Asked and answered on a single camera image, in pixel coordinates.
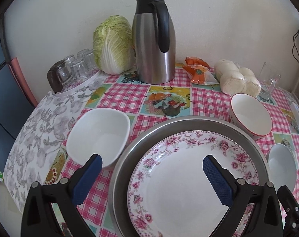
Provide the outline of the light blue bowl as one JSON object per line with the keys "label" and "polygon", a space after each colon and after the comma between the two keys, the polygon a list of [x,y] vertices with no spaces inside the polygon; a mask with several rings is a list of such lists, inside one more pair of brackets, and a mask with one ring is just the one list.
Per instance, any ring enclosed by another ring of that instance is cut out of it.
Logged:
{"label": "light blue bowl", "polygon": [[297,163],[293,152],[284,144],[274,144],[266,155],[270,170],[270,181],[276,191],[287,186],[293,192],[297,181]]}

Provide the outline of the red-rimmed strawberry bowl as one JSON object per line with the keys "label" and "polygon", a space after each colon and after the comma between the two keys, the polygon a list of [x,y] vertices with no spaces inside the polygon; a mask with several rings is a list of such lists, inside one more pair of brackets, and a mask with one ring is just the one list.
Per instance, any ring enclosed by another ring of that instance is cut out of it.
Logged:
{"label": "red-rimmed strawberry bowl", "polygon": [[239,127],[253,140],[269,135],[273,121],[265,106],[248,94],[235,94],[230,100],[228,122]]}

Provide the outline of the grey floral tablecloth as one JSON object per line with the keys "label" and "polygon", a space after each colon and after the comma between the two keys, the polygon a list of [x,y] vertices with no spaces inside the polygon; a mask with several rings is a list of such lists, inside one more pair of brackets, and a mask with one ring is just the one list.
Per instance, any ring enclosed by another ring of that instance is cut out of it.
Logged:
{"label": "grey floral tablecloth", "polygon": [[31,113],[16,138],[4,169],[4,183],[23,212],[31,184],[57,183],[67,159],[67,136],[84,108],[95,108],[110,88],[104,78],[79,89],[50,91]]}

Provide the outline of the round metal tray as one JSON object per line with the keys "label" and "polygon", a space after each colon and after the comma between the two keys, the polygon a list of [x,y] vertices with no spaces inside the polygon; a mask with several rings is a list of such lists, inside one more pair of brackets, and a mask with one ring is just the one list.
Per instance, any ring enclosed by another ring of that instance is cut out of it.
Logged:
{"label": "round metal tray", "polygon": [[264,185],[264,154],[243,130],[221,119],[187,116],[140,134],[119,158],[109,187],[118,236],[210,236],[228,207],[202,162],[212,155],[235,178]]}

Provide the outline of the floral pink plate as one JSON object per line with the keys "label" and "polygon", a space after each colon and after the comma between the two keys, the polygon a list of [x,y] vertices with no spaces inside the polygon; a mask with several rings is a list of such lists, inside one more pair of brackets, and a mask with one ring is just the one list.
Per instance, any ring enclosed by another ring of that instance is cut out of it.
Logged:
{"label": "floral pink plate", "polygon": [[128,184],[128,214],[140,236],[212,233],[227,207],[203,171],[202,162],[208,155],[235,178],[259,184],[251,157],[232,139],[210,131],[171,135],[143,155]]}

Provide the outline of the white square bowl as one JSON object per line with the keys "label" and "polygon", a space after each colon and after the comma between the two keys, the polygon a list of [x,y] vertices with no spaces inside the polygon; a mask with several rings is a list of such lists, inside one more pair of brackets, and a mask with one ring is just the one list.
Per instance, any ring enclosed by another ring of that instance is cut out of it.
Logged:
{"label": "white square bowl", "polygon": [[130,133],[129,117],[115,109],[97,108],[86,112],[75,123],[67,138],[67,153],[84,165],[98,154],[103,168],[111,168],[123,152]]}

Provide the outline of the white power strip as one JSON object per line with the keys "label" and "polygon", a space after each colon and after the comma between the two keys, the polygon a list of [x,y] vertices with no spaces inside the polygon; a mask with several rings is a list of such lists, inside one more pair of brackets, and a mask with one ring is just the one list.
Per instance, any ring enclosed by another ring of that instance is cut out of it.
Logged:
{"label": "white power strip", "polygon": [[295,102],[292,102],[290,108],[299,130],[299,106]]}

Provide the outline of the pink-framed dark chair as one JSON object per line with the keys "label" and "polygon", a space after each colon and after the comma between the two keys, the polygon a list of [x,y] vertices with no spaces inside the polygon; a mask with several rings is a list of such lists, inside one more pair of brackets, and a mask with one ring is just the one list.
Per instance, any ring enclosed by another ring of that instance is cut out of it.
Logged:
{"label": "pink-framed dark chair", "polygon": [[24,123],[34,110],[6,62],[0,39],[0,172]]}

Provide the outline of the white tray under glasses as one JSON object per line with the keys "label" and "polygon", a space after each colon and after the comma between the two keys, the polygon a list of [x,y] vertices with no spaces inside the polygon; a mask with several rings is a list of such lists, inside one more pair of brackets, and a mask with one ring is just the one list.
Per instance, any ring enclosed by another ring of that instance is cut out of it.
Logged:
{"label": "white tray under glasses", "polygon": [[93,82],[103,82],[107,78],[107,76],[108,75],[103,71],[98,71],[97,73],[95,73],[87,79],[76,81],[75,83],[71,84],[69,87],[66,87],[66,89],[63,89],[60,93],[56,93],[55,95],[58,97],[67,96],[76,91],[80,91],[80,89],[89,86]]}

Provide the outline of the bag of white buns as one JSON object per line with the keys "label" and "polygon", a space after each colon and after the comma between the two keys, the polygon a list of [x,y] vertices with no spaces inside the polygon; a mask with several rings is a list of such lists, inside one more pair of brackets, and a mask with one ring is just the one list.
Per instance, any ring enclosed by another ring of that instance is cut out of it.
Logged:
{"label": "bag of white buns", "polygon": [[221,91],[226,95],[242,93],[257,97],[261,91],[261,84],[253,71],[237,67],[231,60],[219,60],[214,65],[214,71]]}

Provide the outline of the glass mug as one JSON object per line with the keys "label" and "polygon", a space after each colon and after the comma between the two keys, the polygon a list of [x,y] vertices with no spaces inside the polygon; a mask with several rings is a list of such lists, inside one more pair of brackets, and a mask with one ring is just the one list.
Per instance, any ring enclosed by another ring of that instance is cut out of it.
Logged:
{"label": "glass mug", "polygon": [[271,64],[264,63],[258,78],[261,84],[259,96],[265,100],[271,99],[272,93],[280,79],[281,73],[279,70]]}

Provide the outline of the dark glass jar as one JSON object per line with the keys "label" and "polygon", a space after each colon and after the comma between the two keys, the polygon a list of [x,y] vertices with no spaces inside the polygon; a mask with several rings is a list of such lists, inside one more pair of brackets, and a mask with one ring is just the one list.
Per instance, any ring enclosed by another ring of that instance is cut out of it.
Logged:
{"label": "dark glass jar", "polygon": [[69,71],[65,59],[60,60],[49,69],[47,79],[54,93],[59,93],[72,81],[72,74]]}

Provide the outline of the orange snack packet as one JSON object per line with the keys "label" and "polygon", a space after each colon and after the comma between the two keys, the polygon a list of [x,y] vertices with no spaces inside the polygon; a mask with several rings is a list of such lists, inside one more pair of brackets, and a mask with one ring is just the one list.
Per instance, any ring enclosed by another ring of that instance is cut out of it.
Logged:
{"label": "orange snack packet", "polygon": [[183,69],[186,71],[190,82],[196,85],[216,85],[218,81],[212,74],[212,68],[201,58],[186,57]]}

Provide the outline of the napa cabbage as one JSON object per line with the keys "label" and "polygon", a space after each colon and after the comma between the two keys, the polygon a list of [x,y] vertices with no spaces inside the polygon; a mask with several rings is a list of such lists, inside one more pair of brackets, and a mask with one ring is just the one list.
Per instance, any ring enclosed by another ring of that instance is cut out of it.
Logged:
{"label": "napa cabbage", "polygon": [[125,17],[110,16],[95,29],[93,54],[97,67],[109,75],[134,67],[132,28]]}

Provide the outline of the steel thermos jug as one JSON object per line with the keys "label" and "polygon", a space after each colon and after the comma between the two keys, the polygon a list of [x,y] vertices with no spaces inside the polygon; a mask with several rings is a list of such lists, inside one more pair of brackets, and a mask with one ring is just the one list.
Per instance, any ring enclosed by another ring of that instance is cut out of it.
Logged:
{"label": "steel thermos jug", "polygon": [[158,85],[175,76],[176,37],[165,0],[136,0],[132,42],[139,80]]}

